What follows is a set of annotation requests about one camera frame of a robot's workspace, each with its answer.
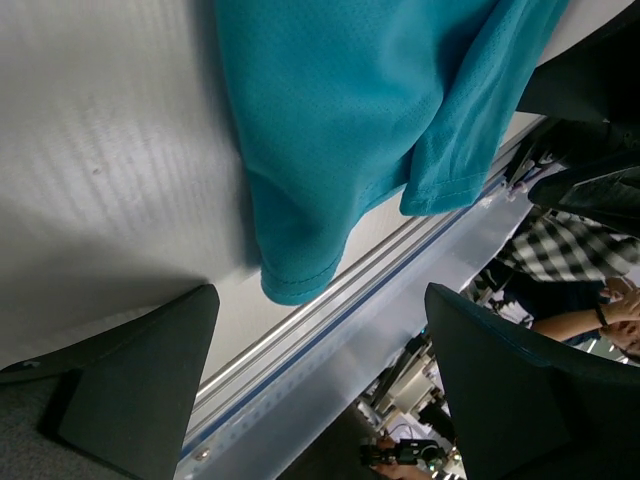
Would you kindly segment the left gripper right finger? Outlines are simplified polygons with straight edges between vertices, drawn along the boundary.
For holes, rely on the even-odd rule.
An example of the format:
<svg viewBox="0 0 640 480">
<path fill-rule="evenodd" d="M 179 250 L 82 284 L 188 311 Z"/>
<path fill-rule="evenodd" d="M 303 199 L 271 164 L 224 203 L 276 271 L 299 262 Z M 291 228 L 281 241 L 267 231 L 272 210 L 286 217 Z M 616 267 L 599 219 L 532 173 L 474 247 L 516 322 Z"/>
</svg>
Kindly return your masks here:
<svg viewBox="0 0 640 480">
<path fill-rule="evenodd" d="M 505 320 L 436 283 L 435 359 L 469 479 L 636 479 L 639 370 Z"/>
</svg>

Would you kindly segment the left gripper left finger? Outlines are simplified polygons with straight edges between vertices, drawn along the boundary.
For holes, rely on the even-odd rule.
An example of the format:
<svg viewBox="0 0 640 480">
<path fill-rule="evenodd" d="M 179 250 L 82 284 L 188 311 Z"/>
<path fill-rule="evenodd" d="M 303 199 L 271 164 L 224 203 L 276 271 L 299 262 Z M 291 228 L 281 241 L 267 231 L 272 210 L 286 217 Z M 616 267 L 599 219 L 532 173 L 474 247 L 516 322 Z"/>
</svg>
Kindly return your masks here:
<svg viewBox="0 0 640 480">
<path fill-rule="evenodd" d="M 2 478 L 173 478 L 219 304 L 199 286 L 2 369 Z"/>
</svg>

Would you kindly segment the teal t shirt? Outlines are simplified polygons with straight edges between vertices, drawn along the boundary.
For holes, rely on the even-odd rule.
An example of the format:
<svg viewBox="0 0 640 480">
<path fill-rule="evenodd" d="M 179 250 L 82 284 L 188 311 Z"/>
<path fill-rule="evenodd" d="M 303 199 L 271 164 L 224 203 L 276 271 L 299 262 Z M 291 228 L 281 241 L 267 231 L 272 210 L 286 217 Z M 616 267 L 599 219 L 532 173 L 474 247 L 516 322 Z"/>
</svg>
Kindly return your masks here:
<svg viewBox="0 0 640 480">
<path fill-rule="evenodd" d="M 219 1 L 261 286 L 300 305 L 361 217 L 473 203 L 563 1 Z"/>
</svg>

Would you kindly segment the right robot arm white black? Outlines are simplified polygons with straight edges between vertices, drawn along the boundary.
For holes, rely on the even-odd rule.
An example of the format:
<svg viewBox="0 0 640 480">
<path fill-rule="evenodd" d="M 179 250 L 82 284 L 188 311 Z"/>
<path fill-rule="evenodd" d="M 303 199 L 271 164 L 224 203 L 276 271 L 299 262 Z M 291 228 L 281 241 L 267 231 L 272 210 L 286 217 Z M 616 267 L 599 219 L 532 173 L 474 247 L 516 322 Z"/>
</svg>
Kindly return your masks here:
<svg viewBox="0 0 640 480">
<path fill-rule="evenodd" d="M 530 200 L 639 234 L 639 4 L 538 67 L 518 106 L 551 126 L 545 147 L 562 170 L 536 183 Z"/>
</svg>

